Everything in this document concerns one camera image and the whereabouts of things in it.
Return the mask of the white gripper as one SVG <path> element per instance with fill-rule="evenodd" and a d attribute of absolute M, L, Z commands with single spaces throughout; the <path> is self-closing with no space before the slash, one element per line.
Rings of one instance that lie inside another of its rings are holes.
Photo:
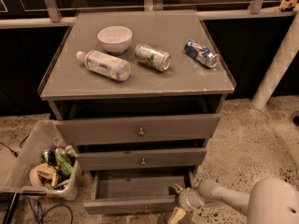
<path fill-rule="evenodd" d="M 178 224 L 185 216 L 186 211 L 193 211 L 203 205 L 200 195 L 196 189 L 186 188 L 177 183 L 174 189 L 178 194 L 178 203 L 182 207 L 175 207 L 167 224 Z"/>

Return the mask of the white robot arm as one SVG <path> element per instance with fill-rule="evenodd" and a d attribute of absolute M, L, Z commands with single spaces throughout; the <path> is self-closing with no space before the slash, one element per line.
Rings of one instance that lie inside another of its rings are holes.
<path fill-rule="evenodd" d="M 278 178 L 263 178 L 250 194 L 227 189 L 212 179 L 195 188 L 175 185 L 178 206 L 168 224 L 178 224 L 187 212 L 224 203 L 247 217 L 247 224 L 299 224 L 299 191 Z"/>

